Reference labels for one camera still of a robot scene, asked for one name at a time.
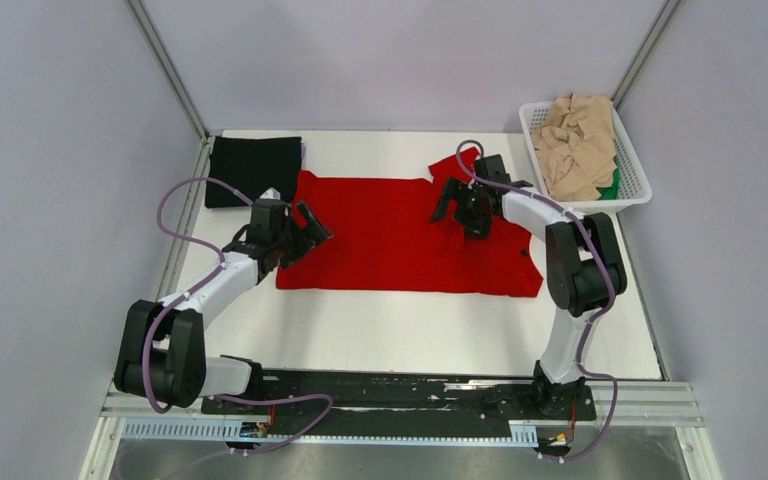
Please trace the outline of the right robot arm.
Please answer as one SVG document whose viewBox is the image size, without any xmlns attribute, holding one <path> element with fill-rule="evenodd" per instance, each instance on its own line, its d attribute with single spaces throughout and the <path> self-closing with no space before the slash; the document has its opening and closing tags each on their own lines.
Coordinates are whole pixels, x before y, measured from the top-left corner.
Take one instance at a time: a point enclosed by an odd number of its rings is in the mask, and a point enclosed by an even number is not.
<svg viewBox="0 0 768 480">
<path fill-rule="evenodd" d="M 455 159 L 467 181 L 449 178 L 431 216 L 447 217 L 466 237 L 488 237 L 494 219 L 536 235 L 546 248 L 546 284 L 556 306 L 547 347 L 536 362 L 531 403 L 544 417 L 556 417 L 584 397 L 583 366 L 589 337 L 627 287 L 611 218 L 562 207 L 525 181 L 514 181 L 498 155 L 479 156 L 471 167 Z"/>
</svg>

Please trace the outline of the red t shirt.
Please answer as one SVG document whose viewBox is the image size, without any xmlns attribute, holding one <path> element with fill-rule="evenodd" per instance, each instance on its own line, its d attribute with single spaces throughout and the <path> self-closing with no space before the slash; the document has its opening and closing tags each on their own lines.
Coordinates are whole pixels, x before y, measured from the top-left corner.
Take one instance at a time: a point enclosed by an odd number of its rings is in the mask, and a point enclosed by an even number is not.
<svg viewBox="0 0 768 480">
<path fill-rule="evenodd" d="M 333 236 L 277 274 L 280 290 L 383 290 L 534 298 L 543 277 L 532 236 L 503 220 L 485 239 L 468 239 L 452 217 L 430 217 L 449 178 L 468 180 L 472 147 L 429 167 L 430 179 L 297 178 L 304 202 Z"/>
</svg>

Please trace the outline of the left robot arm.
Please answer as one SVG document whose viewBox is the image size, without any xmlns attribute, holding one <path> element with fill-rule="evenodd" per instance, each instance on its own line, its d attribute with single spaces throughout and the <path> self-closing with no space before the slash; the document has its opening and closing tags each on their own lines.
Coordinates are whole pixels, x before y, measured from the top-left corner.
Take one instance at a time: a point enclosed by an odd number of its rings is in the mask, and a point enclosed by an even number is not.
<svg viewBox="0 0 768 480">
<path fill-rule="evenodd" d="M 258 411 L 267 390 L 262 365 L 208 356 L 206 328 L 272 271 L 293 266 L 332 236 L 305 202 L 255 201 L 249 223 L 220 250 L 210 270 L 180 292 L 129 308 L 115 388 L 148 399 L 159 413 L 222 395 L 243 413 Z"/>
</svg>

